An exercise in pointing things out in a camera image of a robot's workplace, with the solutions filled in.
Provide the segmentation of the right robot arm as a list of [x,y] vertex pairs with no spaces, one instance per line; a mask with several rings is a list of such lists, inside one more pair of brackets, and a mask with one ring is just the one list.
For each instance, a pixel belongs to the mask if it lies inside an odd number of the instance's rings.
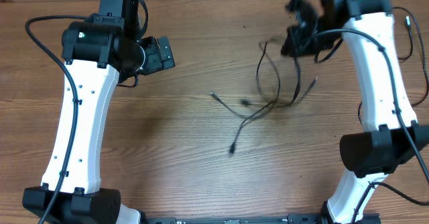
[[344,42],[353,58],[364,108],[362,132],[342,136],[344,172],[319,214],[291,214],[289,223],[379,223],[364,212],[377,187],[428,145],[408,99],[394,40],[391,0],[320,0],[323,14],[306,0],[290,0],[297,24],[287,29],[283,56],[317,55]]

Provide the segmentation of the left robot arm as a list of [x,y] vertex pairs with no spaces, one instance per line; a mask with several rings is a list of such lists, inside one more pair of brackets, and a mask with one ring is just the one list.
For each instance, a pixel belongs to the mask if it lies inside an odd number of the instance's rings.
[[146,36],[144,0],[101,0],[99,10],[73,15],[62,34],[64,96],[48,167],[39,186],[23,192],[22,204],[41,223],[146,223],[116,189],[101,186],[101,146],[113,92],[174,67],[166,37]]

